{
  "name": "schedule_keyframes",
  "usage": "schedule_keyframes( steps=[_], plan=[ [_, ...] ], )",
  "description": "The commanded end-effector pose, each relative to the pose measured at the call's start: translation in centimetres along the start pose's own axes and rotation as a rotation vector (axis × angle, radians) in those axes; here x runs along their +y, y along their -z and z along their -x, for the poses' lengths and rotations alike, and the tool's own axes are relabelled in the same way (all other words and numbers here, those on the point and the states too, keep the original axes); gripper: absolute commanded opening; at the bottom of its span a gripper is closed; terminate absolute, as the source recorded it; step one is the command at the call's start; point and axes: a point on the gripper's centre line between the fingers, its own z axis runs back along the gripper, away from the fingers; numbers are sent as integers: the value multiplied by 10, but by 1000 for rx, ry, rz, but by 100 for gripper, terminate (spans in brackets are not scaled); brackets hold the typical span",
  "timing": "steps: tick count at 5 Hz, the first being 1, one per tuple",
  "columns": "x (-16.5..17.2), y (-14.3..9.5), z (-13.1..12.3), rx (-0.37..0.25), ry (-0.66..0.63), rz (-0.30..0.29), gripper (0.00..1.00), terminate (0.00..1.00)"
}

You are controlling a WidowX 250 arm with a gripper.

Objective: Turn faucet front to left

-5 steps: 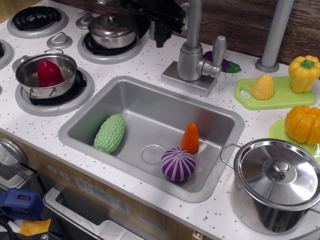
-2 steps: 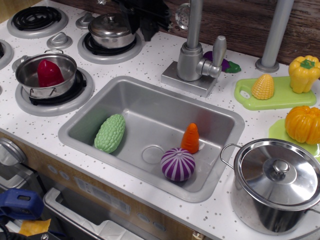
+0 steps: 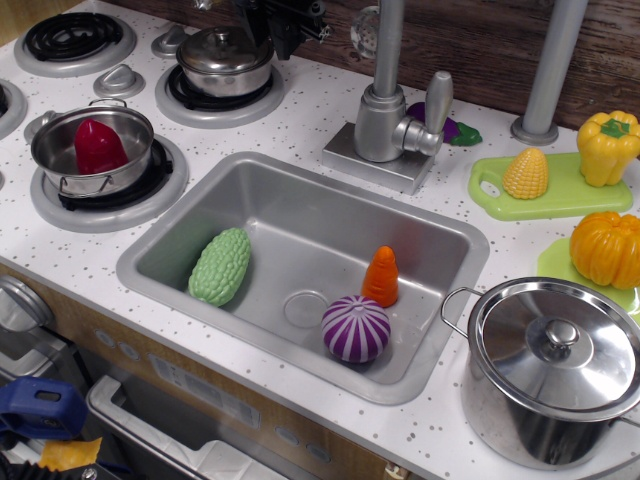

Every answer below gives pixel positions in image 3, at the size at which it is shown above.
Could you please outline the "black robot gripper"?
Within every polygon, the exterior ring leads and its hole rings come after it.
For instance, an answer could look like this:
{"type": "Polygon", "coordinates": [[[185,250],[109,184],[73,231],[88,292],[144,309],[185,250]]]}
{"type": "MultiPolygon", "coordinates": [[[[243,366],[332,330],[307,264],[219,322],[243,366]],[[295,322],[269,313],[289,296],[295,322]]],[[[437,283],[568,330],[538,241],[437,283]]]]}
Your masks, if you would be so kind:
{"type": "Polygon", "coordinates": [[[259,47],[271,36],[281,61],[289,60],[306,39],[322,42],[332,33],[324,21],[323,1],[235,0],[233,4],[248,38],[259,47]]]}

